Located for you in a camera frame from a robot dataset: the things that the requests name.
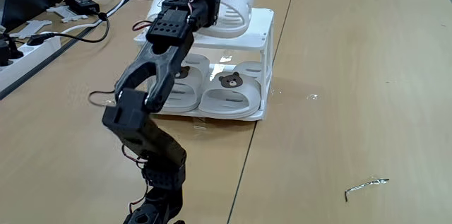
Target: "black cable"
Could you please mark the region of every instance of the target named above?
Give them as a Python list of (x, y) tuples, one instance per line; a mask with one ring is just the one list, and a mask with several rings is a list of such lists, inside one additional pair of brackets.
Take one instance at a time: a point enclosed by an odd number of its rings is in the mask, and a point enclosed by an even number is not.
[(109, 29), (110, 29), (110, 22), (108, 21), (108, 19), (105, 22), (107, 22), (107, 28), (105, 29), (104, 35), (98, 40), (87, 40), (87, 39), (84, 39), (82, 37), (72, 36), (72, 35), (64, 34), (64, 33), (54, 33), (54, 36), (69, 37), (69, 38), (72, 38), (72, 39), (75, 39), (75, 40), (79, 40), (79, 41), (83, 41), (83, 42), (87, 42), (87, 43), (98, 43), (98, 42), (103, 41), (108, 35)]
[(30, 37), (30, 39), (28, 40), (27, 45), (30, 45), (30, 46), (40, 45), (45, 40), (48, 40), (49, 38), (55, 37), (55, 36), (69, 37), (71, 39), (75, 39), (75, 40), (79, 40), (79, 41), (83, 41), (83, 42), (87, 42), (87, 43), (98, 43), (98, 42), (101, 42), (108, 35), (109, 29), (110, 29), (110, 21), (108, 20), (108, 16), (107, 16), (106, 13), (101, 12), (101, 13), (98, 13), (97, 16), (99, 16), (100, 20), (102, 20), (102, 21), (107, 23), (107, 28), (105, 29), (104, 35), (98, 40), (87, 40), (87, 39), (84, 39), (82, 37), (72, 36), (72, 35), (65, 34), (65, 33), (42, 33), (42, 34), (32, 35)]

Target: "metal clip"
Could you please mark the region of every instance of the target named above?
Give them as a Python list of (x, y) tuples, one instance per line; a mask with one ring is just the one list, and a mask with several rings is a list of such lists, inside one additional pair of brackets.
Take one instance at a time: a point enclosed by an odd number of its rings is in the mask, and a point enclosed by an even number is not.
[(373, 184), (379, 185), (379, 184), (385, 184), (385, 183), (387, 183), (387, 182), (389, 182), (389, 179), (376, 179), (376, 180), (373, 180), (373, 181), (371, 181), (371, 182), (366, 182), (365, 184), (361, 184), (361, 185), (358, 185), (358, 186), (356, 186), (356, 187), (347, 189), (347, 190), (345, 191), (345, 193), (344, 193), (344, 195), (345, 195), (345, 202), (348, 202), (348, 197), (347, 197), (347, 195), (348, 195), (351, 191), (355, 191), (355, 190), (358, 190), (358, 189), (362, 189), (362, 188), (366, 187), (367, 185), (373, 185)]

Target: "power adapter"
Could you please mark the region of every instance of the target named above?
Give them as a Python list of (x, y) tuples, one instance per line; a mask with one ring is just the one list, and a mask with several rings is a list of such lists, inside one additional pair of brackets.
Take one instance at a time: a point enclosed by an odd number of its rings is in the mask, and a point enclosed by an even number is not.
[(99, 4), (93, 0), (64, 0), (69, 8), (79, 15), (97, 15), (100, 12)]

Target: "white slipper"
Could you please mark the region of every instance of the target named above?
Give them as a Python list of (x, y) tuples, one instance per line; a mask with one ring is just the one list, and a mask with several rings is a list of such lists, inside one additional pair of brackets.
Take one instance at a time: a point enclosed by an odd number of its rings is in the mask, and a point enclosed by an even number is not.
[(250, 76), (262, 84), (262, 63), (259, 61), (244, 61), (234, 67), (234, 72)]
[(188, 54), (181, 64), (181, 72), (177, 73), (174, 86), (163, 112), (188, 112), (198, 107), (203, 93), (203, 83), (209, 71), (209, 59), (199, 54)]
[(238, 72), (218, 73), (208, 82), (199, 112), (216, 119), (238, 119), (255, 113), (261, 104), (261, 86)]

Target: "white shoe rack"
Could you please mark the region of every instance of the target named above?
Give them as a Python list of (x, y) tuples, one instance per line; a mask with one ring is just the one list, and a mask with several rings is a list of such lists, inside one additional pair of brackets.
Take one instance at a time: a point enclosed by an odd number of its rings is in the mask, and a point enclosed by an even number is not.
[[(257, 121), (265, 117), (267, 108), (268, 92), (270, 90), (270, 81), (273, 70), (273, 35), (274, 35), (274, 16), (275, 13), (268, 8), (252, 8), (251, 21), (247, 31), (234, 38), (219, 38), (209, 37), (206, 35), (195, 34), (195, 42), (193, 47), (208, 48), (208, 49), (228, 49), (239, 51), (255, 51), (261, 54), (261, 104), (259, 109), (248, 117), (236, 118), (242, 121)], [(145, 33), (140, 34), (135, 38), (138, 44), (145, 43)], [(210, 64), (209, 75), (211, 78), (216, 73), (226, 71), (232, 72), (236, 65), (225, 64)], [(198, 109), (188, 112), (168, 112), (161, 111), (159, 114), (170, 114), (190, 117), (205, 117)]]

